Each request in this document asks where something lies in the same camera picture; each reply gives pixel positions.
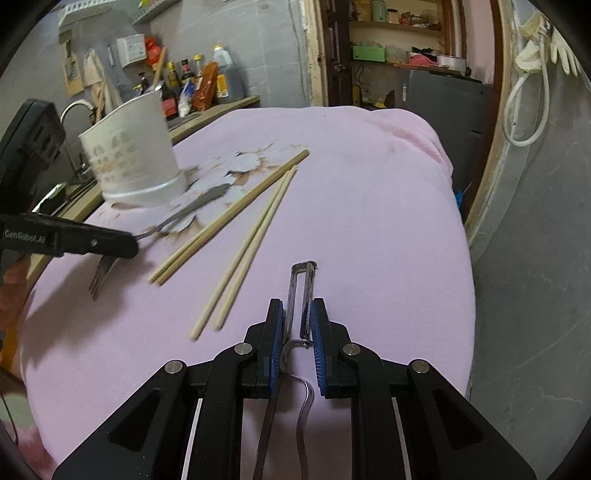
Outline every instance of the green box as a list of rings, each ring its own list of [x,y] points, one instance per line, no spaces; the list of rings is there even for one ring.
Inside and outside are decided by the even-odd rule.
[[[382,47],[353,46],[354,60],[386,61],[386,49]]]

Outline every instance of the white box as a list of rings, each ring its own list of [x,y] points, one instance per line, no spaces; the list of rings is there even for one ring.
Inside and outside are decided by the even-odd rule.
[[[122,67],[148,58],[145,38],[142,34],[117,39],[119,62]]]
[[[80,0],[67,4],[58,14],[60,29],[78,22],[83,18],[92,17],[106,12],[117,0]]]

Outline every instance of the metal pot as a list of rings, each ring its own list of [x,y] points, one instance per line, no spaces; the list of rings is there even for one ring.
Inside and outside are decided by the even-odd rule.
[[[440,67],[462,72],[462,75],[466,74],[466,59],[461,59],[460,57],[452,57],[450,55],[437,55],[437,64]]]

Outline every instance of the orange package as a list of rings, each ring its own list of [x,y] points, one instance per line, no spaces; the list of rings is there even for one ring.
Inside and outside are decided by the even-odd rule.
[[[213,94],[217,85],[217,63],[211,62],[203,69],[201,84],[193,95],[193,108],[198,112],[204,112],[212,105]]]

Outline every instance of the power cord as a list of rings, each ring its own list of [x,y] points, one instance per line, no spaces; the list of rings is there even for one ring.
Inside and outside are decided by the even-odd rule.
[[[541,62],[541,69],[542,69],[542,81],[543,81],[543,89],[544,89],[544,112],[542,114],[542,120],[538,128],[535,130],[533,135],[526,140],[515,140],[510,132],[509,127],[509,113],[511,111],[511,105],[513,101],[517,97],[518,92],[523,87],[525,81],[529,78],[530,74],[525,72],[517,83],[511,90],[511,93],[507,97],[507,101],[505,103],[505,109],[503,110],[503,133],[505,134],[505,138],[507,141],[515,146],[515,147],[526,147],[531,145],[533,142],[541,137],[542,133],[544,132],[544,128],[548,122],[548,113],[550,112],[550,81],[548,79],[548,66],[546,65],[546,41],[548,39],[548,35],[550,32],[549,25],[545,25],[543,31],[540,34],[539,45],[540,45],[540,62]]]
[[[6,409],[6,413],[8,413],[8,418],[10,419],[10,423],[12,425],[12,429],[14,431],[14,445],[18,447],[18,432],[17,432],[17,424],[14,423],[14,419],[12,418],[12,413],[10,413],[10,409],[8,408],[8,404],[6,403],[6,398],[4,398],[4,394],[0,390],[0,398],[2,398],[2,403],[4,403],[4,408]]]
[[[362,64],[359,67],[357,67],[357,69],[353,72],[353,78],[355,80],[357,80],[359,87],[365,92],[365,94],[369,95],[369,88],[368,88],[367,84],[365,82],[361,81],[361,76],[363,75],[364,71],[365,71],[365,65]]]

